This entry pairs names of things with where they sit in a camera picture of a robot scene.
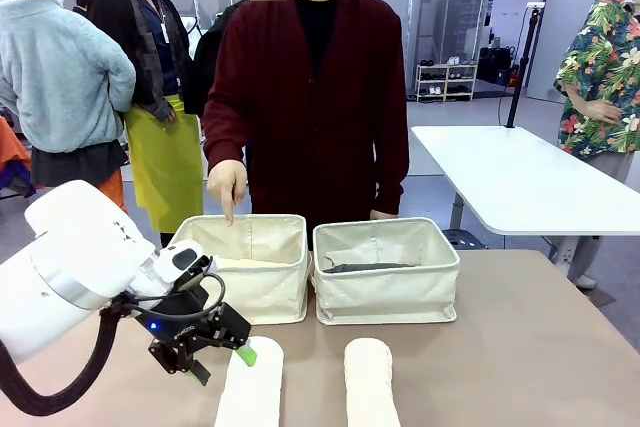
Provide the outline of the person's right hand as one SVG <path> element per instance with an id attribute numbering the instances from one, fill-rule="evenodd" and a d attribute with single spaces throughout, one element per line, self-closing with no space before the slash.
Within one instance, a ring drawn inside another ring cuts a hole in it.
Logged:
<path id="1" fill-rule="evenodd" d="M 211 168 L 207 179 L 207 192 L 220 203 L 228 225 L 234 221 L 234 209 L 246 195 L 247 171 L 237 160 L 223 160 Z"/>

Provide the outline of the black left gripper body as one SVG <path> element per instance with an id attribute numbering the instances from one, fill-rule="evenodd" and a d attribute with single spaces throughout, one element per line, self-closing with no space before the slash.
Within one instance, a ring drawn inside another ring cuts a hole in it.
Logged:
<path id="1" fill-rule="evenodd" d="M 136 320 L 157 340 L 206 343 L 214 338 L 215 328 L 210 323 L 220 297 L 210 296 L 202 286 L 173 290 L 164 296 L 134 297 L 133 304 L 143 309 L 133 310 Z"/>

